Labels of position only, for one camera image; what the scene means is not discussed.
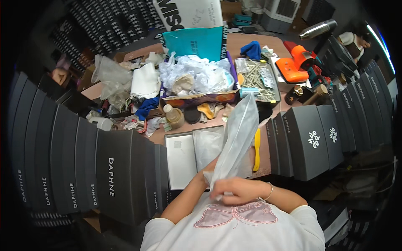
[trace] woman's hand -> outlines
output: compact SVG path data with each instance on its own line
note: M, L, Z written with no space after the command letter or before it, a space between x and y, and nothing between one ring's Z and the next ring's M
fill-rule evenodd
M245 204L258 197L268 197L271 193L271 185L260 180L246 180L239 177L217 180L210 197L213 199L225 192L231 192L233 196L223 196L223 203L229 205Z

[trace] yellow brush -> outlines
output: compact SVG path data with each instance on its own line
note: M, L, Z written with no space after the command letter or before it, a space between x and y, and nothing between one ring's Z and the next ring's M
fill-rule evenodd
M257 128L257 131L254 135L254 148L255 148L255 161L253 171L258 171L260 168L260 140L261 140L261 131Z

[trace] blue cloth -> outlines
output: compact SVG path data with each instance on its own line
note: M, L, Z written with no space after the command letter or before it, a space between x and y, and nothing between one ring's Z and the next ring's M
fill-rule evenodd
M240 49L241 55L247 55L250 59L261 59L261 47L257 41L252 41L248 45L243 46Z
M138 116L138 119L144 121L150 110L157 108L159 105L159 97L146 99L142 105L138 108L135 114Z

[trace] teal box lid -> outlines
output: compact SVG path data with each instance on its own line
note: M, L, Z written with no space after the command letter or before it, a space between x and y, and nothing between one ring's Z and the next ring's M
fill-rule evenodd
M248 15L235 14L234 18L237 20L251 21L251 17Z
M169 56L197 55L210 61L226 58L228 26L214 28L188 28L168 31L159 36L163 47L169 49Z

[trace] woman's arm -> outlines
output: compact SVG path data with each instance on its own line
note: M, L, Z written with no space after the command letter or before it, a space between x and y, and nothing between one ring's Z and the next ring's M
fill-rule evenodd
M269 197L268 203L288 214L299 206L307 205L306 200L297 193L276 186L272 187L260 180L246 180L239 177L218 180L213 187L211 198L224 192L233 193L233 196L223 196L222 200L225 204L244 204L258 197L263 199Z
M203 171L213 171L217 160L218 157L196 174L186 188L166 207L160 216L161 218L166 218L177 224L193 211L201 195L208 187L205 183Z

